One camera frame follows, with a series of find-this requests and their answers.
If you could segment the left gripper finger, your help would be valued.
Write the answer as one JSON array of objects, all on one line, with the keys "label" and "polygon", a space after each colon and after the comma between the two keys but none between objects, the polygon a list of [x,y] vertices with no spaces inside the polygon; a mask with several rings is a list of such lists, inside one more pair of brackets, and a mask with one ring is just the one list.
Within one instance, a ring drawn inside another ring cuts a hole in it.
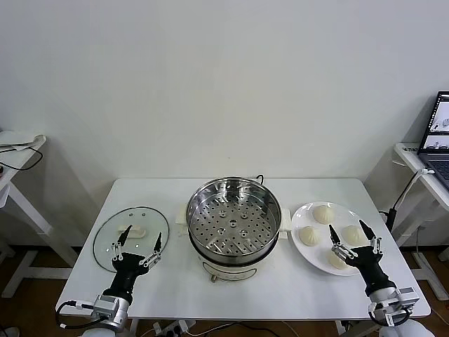
[{"label": "left gripper finger", "polygon": [[145,257],[139,262],[139,265],[143,267],[153,267],[161,260],[161,250],[162,250],[162,232],[159,233],[157,240],[155,242],[153,251],[150,255]]},{"label": "left gripper finger", "polygon": [[124,247],[126,240],[128,238],[130,229],[132,228],[129,225],[120,235],[116,242],[112,242],[111,250],[112,250],[112,260],[123,260],[123,252],[122,248]]}]

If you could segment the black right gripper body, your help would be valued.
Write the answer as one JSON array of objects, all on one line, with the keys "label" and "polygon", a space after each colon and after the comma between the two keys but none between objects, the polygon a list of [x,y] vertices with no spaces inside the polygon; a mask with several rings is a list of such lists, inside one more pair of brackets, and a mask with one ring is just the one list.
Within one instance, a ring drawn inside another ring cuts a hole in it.
[{"label": "black right gripper body", "polygon": [[352,251],[357,254],[357,257],[350,260],[350,265],[358,269],[366,283],[366,295],[370,295],[380,289],[395,287],[395,283],[389,279],[379,265],[383,257],[381,253],[374,253],[372,246],[356,247]]}]

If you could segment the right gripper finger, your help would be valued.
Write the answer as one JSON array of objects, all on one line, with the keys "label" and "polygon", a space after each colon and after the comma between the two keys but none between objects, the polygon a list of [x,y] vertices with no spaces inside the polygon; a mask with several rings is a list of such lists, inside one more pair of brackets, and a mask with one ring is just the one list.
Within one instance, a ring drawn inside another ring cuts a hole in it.
[{"label": "right gripper finger", "polygon": [[332,251],[334,254],[340,258],[341,260],[353,260],[356,257],[356,253],[353,252],[350,248],[346,247],[342,242],[340,241],[340,238],[338,237],[335,229],[332,225],[329,225],[330,230],[330,239],[333,243]]},{"label": "right gripper finger", "polygon": [[369,240],[371,247],[373,248],[373,253],[382,253],[381,250],[382,238],[377,237],[376,234],[373,232],[372,228],[366,225],[364,221],[359,220],[359,223],[365,236]]}]

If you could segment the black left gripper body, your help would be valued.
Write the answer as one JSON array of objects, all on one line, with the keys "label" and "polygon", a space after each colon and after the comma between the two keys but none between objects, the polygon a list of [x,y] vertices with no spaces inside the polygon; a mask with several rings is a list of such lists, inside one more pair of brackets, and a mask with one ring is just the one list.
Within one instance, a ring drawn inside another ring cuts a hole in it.
[{"label": "black left gripper body", "polygon": [[106,296],[131,297],[136,279],[149,272],[148,267],[140,264],[140,261],[145,259],[144,256],[122,253],[122,257],[122,260],[112,261],[116,274],[110,287],[103,291]]}]

